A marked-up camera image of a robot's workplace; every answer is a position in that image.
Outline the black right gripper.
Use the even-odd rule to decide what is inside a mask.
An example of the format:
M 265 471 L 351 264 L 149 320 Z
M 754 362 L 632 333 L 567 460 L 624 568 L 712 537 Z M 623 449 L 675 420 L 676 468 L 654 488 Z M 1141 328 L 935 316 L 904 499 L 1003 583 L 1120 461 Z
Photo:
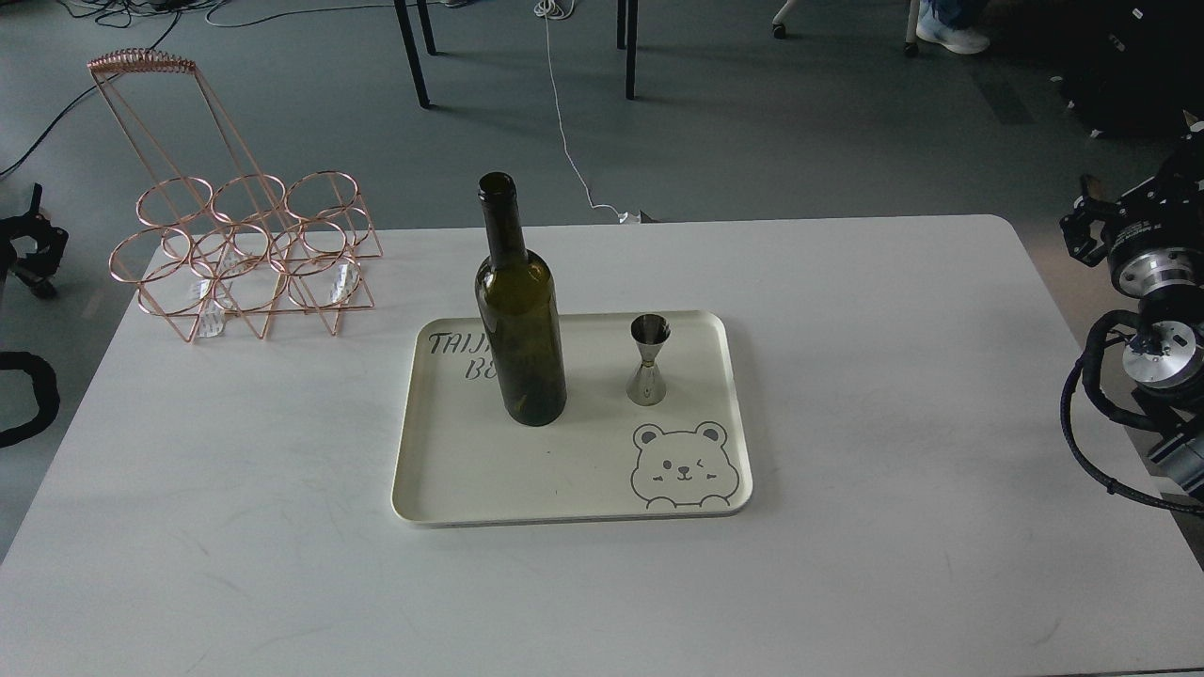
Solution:
M 1069 255 L 1093 267 L 1104 259 L 1109 267 L 1131 266 L 1144 257 L 1144 241 L 1139 214 L 1133 211 L 1144 184 L 1131 188 L 1117 201 L 1105 200 L 1100 179 L 1093 175 L 1080 176 L 1081 196 L 1072 204 L 1070 214 L 1060 220 Z

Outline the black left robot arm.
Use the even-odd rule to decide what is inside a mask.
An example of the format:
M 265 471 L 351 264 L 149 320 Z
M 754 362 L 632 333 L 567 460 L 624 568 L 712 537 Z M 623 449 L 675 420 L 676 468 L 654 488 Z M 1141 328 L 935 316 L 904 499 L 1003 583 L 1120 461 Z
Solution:
M 64 228 L 53 226 L 42 213 L 42 193 L 43 186 L 35 181 L 29 208 L 1 222 L 1 285 L 4 289 L 8 276 L 14 276 L 34 298 L 46 300 L 57 298 L 52 275 L 60 266 L 70 235 Z M 20 239 L 33 240 L 35 248 L 19 254 L 12 243 Z

